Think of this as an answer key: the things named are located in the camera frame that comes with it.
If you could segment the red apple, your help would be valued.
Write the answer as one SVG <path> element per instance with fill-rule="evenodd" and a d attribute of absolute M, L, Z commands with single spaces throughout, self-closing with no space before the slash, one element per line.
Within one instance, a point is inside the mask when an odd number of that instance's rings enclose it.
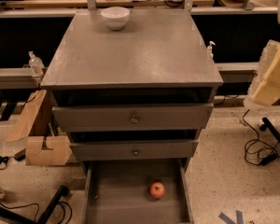
<path fill-rule="evenodd" d="M 154 182 L 150 186 L 149 192 L 154 199 L 160 199 L 165 193 L 165 187 L 161 182 Z"/>

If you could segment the grey drawer cabinet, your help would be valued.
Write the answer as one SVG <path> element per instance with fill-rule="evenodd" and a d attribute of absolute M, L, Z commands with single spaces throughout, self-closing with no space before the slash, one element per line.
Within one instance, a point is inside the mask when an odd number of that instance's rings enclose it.
<path fill-rule="evenodd" d="M 109 29 L 97 11 L 78 12 L 41 86 L 53 107 L 64 107 L 213 104 L 221 83 L 187 11 L 134 9 L 120 31 Z M 72 144 L 198 141 L 201 130 L 65 133 Z"/>

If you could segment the grey top drawer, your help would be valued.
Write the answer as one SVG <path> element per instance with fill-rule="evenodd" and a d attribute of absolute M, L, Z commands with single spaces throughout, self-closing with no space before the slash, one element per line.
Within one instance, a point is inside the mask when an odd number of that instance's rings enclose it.
<path fill-rule="evenodd" d="M 212 104 L 54 106 L 67 133 L 202 129 Z"/>

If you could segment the grey drawer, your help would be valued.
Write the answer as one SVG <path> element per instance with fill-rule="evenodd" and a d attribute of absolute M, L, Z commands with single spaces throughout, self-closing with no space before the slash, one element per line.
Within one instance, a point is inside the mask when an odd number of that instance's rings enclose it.
<path fill-rule="evenodd" d="M 202 129 L 212 104 L 54 106 L 67 133 Z"/>
<path fill-rule="evenodd" d="M 190 158 L 197 145 L 197 140 L 160 140 L 72 143 L 70 148 L 79 161 L 111 161 Z"/>
<path fill-rule="evenodd" d="M 149 192 L 165 187 L 162 198 Z M 194 224 L 178 159 L 93 161 L 88 164 L 82 224 Z"/>

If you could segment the grey middle drawer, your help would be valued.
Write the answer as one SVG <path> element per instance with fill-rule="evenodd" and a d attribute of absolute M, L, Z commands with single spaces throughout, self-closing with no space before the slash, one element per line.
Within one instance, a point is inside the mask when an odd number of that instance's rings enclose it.
<path fill-rule="evenodd" d="M 160 140 L 72 143 L 70 148 L 79 161 L 111 161 L 190 158 L 197 145 L 197 140 Z"/>

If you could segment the grey bottom drawer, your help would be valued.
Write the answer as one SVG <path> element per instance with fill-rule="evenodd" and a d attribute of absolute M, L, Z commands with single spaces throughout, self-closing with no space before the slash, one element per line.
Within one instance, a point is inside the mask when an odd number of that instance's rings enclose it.
<path fill-rule="evenodd" d="M 149 192 L 165 187 L 162 198 Z M 178 159 L 93 161 L 88 164 L 82 224 L 194 224 Z"/>

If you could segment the small white pump bottle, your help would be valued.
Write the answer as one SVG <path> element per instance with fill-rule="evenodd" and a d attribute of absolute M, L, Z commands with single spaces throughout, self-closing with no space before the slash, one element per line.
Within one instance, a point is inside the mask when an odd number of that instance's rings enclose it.
<path fill-rule="evenodd" d="M 213 46 L 215 46 L 216 43 L 214 41 L 209 41 L 209 44 L 207 46 L 207 52 L 209 53 L 211 58 L 214 58 L 214 54 L 213 54 Z"/>

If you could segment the white ceramic bowl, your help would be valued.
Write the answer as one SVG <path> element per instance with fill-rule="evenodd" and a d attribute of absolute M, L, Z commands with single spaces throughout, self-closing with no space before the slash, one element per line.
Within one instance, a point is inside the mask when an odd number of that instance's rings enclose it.
<path fill-rule="evenodd" d="M 130 10 L 125 7 L 108 7 L 101 11 L 104 23 L 112 30 L 123 29 L 129 20 Z"/>

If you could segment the folded cardboard box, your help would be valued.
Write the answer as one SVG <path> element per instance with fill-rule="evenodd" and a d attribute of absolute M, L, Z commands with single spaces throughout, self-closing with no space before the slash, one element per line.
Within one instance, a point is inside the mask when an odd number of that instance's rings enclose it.
<path fill-rule="evenodd" d="M 26 143 L 27 165 L 62 166 L 72 155 L 66 136 L 29 136 Z"/>

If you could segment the clear sanitizer bottle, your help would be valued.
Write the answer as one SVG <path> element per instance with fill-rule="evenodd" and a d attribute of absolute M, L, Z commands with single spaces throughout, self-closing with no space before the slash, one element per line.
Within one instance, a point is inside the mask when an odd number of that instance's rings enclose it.
<path fill-rule="evenodd" d="M 45 68 L 42 60 L 35 56 L 35 54 L 32 51 L 28 52 L 30 60 L 29 60 L 29 66 L 32 68 L 33 72 L 36 75 L 43 75 L 43 69 Z"/>

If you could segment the black stand leg left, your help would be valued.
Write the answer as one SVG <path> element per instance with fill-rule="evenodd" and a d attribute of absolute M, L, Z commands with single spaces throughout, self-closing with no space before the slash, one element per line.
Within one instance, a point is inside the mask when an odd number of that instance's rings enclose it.
<path fill-rule="evenodd" d="M 33 221 L 16 213 L 13 213 L 3 206 L 0 206 L 0 219 L 8 224 L 46 224 L 55 207 L 61 203 L 60 199 L 65 197 L 69 192 L 68 187 L 60 186 L 50 201 L 48 207 L 41 214 L 38 221 Z"/>

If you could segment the black stand leg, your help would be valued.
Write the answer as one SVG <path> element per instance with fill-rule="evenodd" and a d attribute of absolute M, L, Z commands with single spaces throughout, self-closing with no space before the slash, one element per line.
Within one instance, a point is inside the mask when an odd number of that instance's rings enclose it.
<path fill-rule="evenodd" d="M 50 201 L 48 207 L 41 214 L 38 221 L 33 221 L 16 213 L 13 213 L 3 206 L 0 206 L 0 219 L 8 224 L 46 224 L 55 207 L 61 203 L 60 199 L 65 197 L 69 192 L 68 187 L 60 186 Z"/>
<path fill-rule="evenodd" d="M 274 128 L 272 123 L 267 118 L 263 118 L 262 121 L 263 124 L 269 129 L 269 131 L 272 133 L 272 135 L 276 138 L 276 140 L 280 144 L 280 133 Z"/>

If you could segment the black stand leg right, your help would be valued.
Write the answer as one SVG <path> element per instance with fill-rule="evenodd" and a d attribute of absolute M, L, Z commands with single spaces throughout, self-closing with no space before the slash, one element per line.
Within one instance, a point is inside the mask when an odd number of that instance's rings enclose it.
<path fill-rule="evenodd" d="M 276 140 L 280 144 L 280 133 L 274 128 L 272 123 L 267 118 L 263 118 L 262 121 L 263 124 L 269 129 L 269 131 L 272 133 L 272 135 L 276 138 Z"/>

